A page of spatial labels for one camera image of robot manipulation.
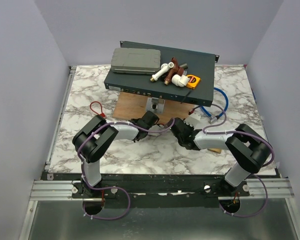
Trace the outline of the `dark blue network switch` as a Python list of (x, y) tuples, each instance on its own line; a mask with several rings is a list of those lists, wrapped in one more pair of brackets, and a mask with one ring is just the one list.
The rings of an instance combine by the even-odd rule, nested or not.
[(185, 86), (176, 86), (172, 82), (166, 85), (166, 73), (157, 81), (152, 82), (151, 75), (115, 73), (110, 70), (104, 80), (107, 90), (204, 107), (209, 107), (213, 103), (215, 54), (133, 41), (122, 41), (120, 46), (122, 48), (159, 50), (161, 64), (168, 64), (172, 58), (175, 58), (180, 65), (186, 64), (186, 73), (200, 78), (200, 82), (193, 90), (190, 90)]

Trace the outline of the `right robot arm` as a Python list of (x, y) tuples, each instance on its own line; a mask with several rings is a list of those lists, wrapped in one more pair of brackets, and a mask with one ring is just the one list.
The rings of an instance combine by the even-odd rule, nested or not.
[(272, 146), (247, 124), (240, 124), (234, 130), (208, 131), (207, 128), (194, 129), (176, 118), (171, 132), (179, 145), (187, 150), (221, 149), (231, 152), (236, 163), (220, 183), (220, 191), (226, 196), (233, 195), (242, 181), (274, 161)]

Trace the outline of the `wooden base board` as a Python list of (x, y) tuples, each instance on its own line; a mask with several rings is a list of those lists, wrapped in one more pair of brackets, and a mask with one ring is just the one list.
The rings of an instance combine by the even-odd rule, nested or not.
[[(112, 117), (117, 120), (130, 120), (141, 118), (146, 113), (148, 96), (122, 92), (119, 94)], [(188, 113), (195, 107), (194, 104), (179, 103), (165, 100), (162, 114), (156, 114), (160, 123), (166, 123), (171, 118), (185, 119)]]

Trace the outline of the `brass padlock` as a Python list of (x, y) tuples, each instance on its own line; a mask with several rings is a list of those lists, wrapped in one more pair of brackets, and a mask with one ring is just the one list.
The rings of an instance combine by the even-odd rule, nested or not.
[(222, 150), (219, 148), (209, 148), (208, 150), (217, 154), (220, 154), (222, 152)]

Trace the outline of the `white pvc elbow fitting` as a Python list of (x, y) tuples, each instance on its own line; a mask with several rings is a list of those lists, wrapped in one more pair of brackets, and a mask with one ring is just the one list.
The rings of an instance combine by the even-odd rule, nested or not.
[(188, 82), (189, 82), (190, 78), (187, 77), (186, 75), (178, 75), (175, 74), (172, 78), (171, 78), (171, 82), (177, 86), (177, 87), (186, 87)]

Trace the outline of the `blue cable lock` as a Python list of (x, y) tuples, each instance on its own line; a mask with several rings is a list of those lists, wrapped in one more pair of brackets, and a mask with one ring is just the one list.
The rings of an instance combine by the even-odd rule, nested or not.
[(228, 107), (229, 107), (229, 98), (227, 96), (227, 94), (220, 88), (218, 87), (214, 87), (214, 91), (215, 93), (219, 96), (218, 100), (219, 103), (222, 103), (222, 110), (220, 113), (218, 114), (212, 114), (210, 113), (208, 110), (205, 109), (204, 106), (200, 106), (200, 110), (207, 116), (209, 117), (209, 123), (213, 124), (215, 123), (217, 120), (219, 120), (222, 116), (224, 116), (224, 113), (227, 111)]

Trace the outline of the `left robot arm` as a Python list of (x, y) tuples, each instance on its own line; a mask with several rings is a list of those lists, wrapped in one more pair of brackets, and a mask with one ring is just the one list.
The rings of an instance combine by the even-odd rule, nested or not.
[(126, 122), (108, 122), (100, 115), (94, 116), (72, 139), (81, 159), (83, 191), (91, 198), (101, 191), (100, 159), (115, 140), (139, 141), (148, 135), (148, 130), (159, 122), (159, 117), (147, 111), (141, 118)]

